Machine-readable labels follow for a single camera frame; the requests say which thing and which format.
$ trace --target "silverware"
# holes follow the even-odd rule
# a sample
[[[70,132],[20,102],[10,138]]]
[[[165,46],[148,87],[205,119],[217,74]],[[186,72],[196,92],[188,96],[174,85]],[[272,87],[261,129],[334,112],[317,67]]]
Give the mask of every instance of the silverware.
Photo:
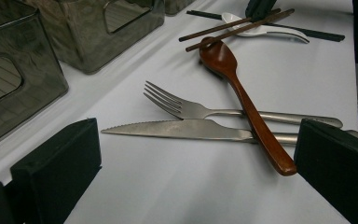
[[[358,132],[356,131],[347,132],[358,137]],[[256,143],[252,132],[224,127],[211,119],[140,122],[105,129],[101,133]],[[297,141],[296,133],[274,133],[274,136],[283,145],[293,146]]]
[[[211,115],[245,116],[242,110],[209,109],[201,104],[187,101],[163,90],[149,81],[146,81],[145,91],[147,93],[144,93],[144,95],[149,100],[179,119],[205,119]],[[342,122],[339,119],[329,117],[263,111],[259,111],[259,114],[264,120],[300,124],[302,119],[312,119],[338,128],[342,127]]]

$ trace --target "knife blade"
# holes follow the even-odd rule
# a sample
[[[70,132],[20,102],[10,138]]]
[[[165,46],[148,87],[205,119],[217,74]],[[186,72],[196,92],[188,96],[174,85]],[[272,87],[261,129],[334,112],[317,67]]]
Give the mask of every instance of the knife blade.
[[[184,119],[132,123],[101,130],[101,133],[256,143],[252,132],[243,129],[224,127],[211,119]],[[274,133],[274,135],[281,144],[296,144],[296,133]]]

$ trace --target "white table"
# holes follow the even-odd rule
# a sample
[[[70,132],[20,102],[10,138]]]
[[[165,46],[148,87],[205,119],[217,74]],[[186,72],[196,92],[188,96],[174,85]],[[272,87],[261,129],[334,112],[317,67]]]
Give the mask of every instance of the white table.
[[[186,15],[194,9],[244,16],[248,1],[198,0],[86,76],[62,64],[70,90],[0,142],[0,180],[9,167],[65,126],[97,118],[99,129],[175,119],[143,96],[146,80],[210,108],[241,108],[229,85],[178,37],[221,24]],[[282,0],[296,12],[279,24],[345,35],[303,44],[274,37],[230,37],[239,79],[259,110],[336,117],[358,130],[350,0]],[[249,128],[244,119],[211,119]],[[269,122],[272,131],[298,126]],[[100,134],[103,169],[65,223],[346,223],[300,175],[278,175],[258,145]],[[285,147],[293,156],[295,149]]]

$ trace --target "fork tines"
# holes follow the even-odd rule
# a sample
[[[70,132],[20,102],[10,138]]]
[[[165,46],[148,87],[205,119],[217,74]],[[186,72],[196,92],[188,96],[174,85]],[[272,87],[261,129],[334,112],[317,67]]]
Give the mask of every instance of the fork tines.
[[[181,101],[176,96],[146,81],[144,95],[168,113],[181,113]]]

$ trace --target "white spoon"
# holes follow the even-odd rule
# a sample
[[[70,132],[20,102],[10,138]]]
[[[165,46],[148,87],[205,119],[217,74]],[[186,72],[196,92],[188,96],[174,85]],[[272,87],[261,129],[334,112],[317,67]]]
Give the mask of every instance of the white spoon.
[[[234,15],[234,14],[224,12],[222,14],[222,20],[225,23],[230,23],[230,22],[241,20],[241,18],[236,16],[236,15]],[[240,27],[245,26],[245,25],[247,25],[249,23],[250,22],[244,23],[244,24],[241,24],[241,25],[236,25],[236,26],[230,27],[228,29],[230,31],[233,31],[233,30],[239,29]],[[282,28],[282,27],[275,27],[275,26],[267,26],[267,25],[257,26],[257,27],[255,27],[253,29],[250,29],[250,30],[244,31],[242,33],[239,33],[238,35],[241,35],[241,36],[257,36],[257,35],[284,35],[284,36],[288,36],[289,35],[291,37],[295,37],[295,38],[301,40],[304,43],[308,44],[310,42],[306,35],[304,35],[303,33],[299,32],[297,30],[288,29],[288,28]]]

